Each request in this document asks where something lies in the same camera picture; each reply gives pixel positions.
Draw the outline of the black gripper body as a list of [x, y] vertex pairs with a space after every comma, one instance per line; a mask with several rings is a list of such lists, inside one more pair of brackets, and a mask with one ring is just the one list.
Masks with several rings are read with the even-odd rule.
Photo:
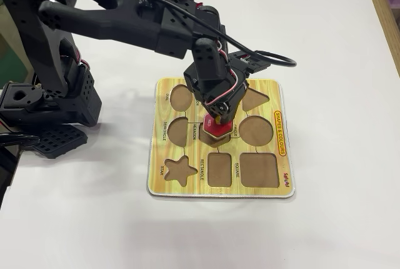
[[246, 74], [231, 66], [231, 72], [220, 81], [200, 81], [196, 66], [192, 63], [184, 72], [186, 86], [204, 107], [214, 103], [224, 103], [235, 92], [242, 92], [242, 98], [248, 89]]

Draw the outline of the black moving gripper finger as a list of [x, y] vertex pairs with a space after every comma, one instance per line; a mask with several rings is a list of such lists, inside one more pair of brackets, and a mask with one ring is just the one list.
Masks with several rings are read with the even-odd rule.
[[206, 107], [213, 118], [223, 119], [226, 116], [226, 105], [224, 103], [214, 103]]

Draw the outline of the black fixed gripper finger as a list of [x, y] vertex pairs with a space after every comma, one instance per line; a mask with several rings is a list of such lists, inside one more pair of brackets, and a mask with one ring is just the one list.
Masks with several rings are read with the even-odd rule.
[[239, 104], [242, 99], [243, 99], [243, 93], [235, 92], [224, 101], [224, 104], [227, 106], [227, 110], [222, 116], [222, 124], [228, 124], [235, 118]]

